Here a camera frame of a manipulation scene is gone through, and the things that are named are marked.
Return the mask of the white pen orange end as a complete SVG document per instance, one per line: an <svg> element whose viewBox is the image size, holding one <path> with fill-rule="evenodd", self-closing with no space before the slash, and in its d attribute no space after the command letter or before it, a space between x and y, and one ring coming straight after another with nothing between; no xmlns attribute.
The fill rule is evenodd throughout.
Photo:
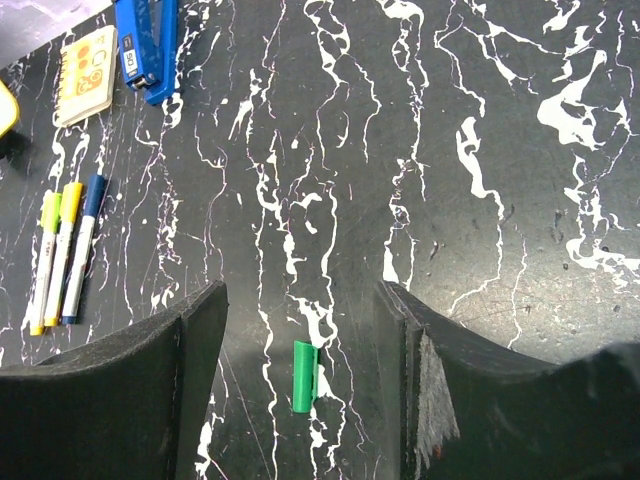
<svg viewBox="0 0 640 480"><path fill-rule="evenodd" d="M56 239L56 250L51 272L48 297L44 313L44 326L54 327L58 324L61 308L61 297L65 283L65 272L68 261L74 225L59 222Z"/></svg>

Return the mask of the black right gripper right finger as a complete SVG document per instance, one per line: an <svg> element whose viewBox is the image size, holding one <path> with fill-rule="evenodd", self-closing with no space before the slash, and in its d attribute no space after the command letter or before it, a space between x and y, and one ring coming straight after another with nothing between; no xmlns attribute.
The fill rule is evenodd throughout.
<svg viewBox="0 0 640 480"><path fill-rule="evenodd" d="M400 285L373 298L395 479L635 479L639 347L555 365L502 347Z"/></svg>

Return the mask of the blue pen cap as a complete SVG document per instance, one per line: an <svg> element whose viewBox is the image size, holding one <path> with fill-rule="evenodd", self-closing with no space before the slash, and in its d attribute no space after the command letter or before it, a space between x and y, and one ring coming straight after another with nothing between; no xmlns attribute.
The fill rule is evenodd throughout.
<svg viewBox="0 0 640 480"><path fill-rule="evenodd" d="M94 174L89 179L85 204L84 216L96 218L100 212L107 180L100 174Z"/></svg>

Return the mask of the white pen blue end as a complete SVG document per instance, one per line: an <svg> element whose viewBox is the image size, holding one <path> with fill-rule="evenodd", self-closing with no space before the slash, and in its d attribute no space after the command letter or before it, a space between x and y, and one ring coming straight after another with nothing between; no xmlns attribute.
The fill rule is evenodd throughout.
<svg viewBox="0 0 640 480"><path fill-rule="evenodd" d="M61 311L61 323L63 325L73 325L77 319L85 270L91 251L97 217L93 218L83 215L81 218L74 258L71 263L69 280Z"/></svg>

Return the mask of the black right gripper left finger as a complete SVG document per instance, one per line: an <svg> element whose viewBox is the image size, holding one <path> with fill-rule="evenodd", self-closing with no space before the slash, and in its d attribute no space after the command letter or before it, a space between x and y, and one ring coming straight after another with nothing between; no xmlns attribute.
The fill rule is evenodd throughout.
<svg viewBox="0 0 640 480"><path fill-rule="evenodd" d="M5 479L191 479L228 314L215 281L36 365L1 371Z"/></svg>

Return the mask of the orange yellow pen cap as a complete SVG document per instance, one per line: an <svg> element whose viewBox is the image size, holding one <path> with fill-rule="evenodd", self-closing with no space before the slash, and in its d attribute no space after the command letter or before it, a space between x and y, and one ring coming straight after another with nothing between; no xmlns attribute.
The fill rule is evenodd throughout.
<svg viewBox="0 0 640 480"><path fill-rule="evenodd" d="M84 185L70 182L63 188L59 216L62 223L75 224Z"/></svg>

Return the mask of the light green pen cap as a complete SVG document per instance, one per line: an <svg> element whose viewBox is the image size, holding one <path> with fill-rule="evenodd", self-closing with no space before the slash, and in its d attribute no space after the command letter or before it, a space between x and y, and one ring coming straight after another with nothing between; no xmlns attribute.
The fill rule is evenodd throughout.
<svg viewBox="0 0 640 480"><path fill-rule="evenodd" d="M40 225L44 232L58 232L60 222L60 206L62 194L59 192L47 192L41 213Z"/></svg>

